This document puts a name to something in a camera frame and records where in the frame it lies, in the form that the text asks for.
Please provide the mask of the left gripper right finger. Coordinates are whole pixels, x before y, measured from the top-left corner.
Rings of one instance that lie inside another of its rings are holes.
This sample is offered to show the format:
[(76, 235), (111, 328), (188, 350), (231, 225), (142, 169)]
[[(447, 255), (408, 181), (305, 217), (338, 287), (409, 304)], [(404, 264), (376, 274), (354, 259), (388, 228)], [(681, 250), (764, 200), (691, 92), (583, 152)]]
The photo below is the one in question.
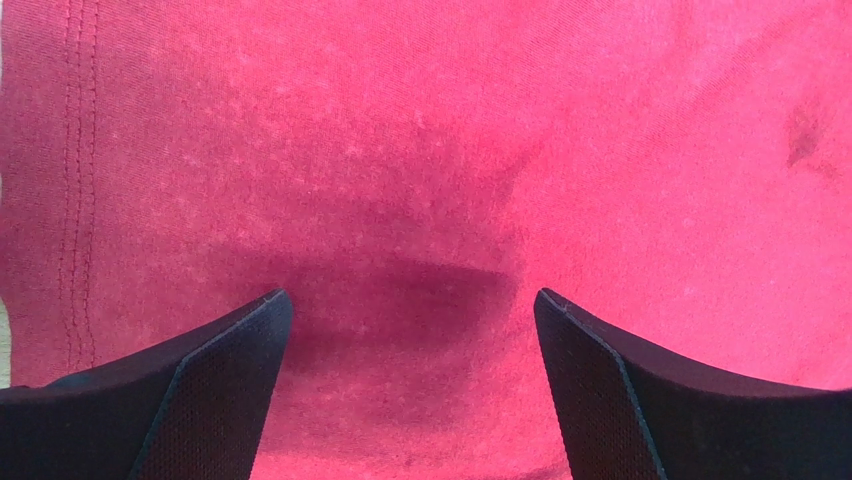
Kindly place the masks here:
[(550, 289), (539, 345), (575, 479), (847, 479), (851, 393), (722, 370)]

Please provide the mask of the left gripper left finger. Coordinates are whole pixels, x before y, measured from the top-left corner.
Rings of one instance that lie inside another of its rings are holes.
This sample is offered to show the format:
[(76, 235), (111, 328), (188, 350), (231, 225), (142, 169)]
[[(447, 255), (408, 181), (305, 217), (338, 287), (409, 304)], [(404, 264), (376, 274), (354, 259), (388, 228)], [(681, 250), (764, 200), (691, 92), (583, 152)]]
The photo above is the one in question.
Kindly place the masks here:
[(5, 479), (246, 479), (291, 330), (273, 290), (137, 353), (1, 393)]

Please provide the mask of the dark red t shirt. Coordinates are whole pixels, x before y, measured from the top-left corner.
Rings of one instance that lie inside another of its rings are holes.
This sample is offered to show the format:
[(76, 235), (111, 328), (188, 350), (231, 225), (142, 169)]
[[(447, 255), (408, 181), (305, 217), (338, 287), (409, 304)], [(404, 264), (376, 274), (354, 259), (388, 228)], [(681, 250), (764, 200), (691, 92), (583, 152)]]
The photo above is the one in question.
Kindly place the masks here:
[(274, 289), (257, 479), (565, 479), (549, 287), (851, 384), (847, 1), (6, 1), (1, 379)]

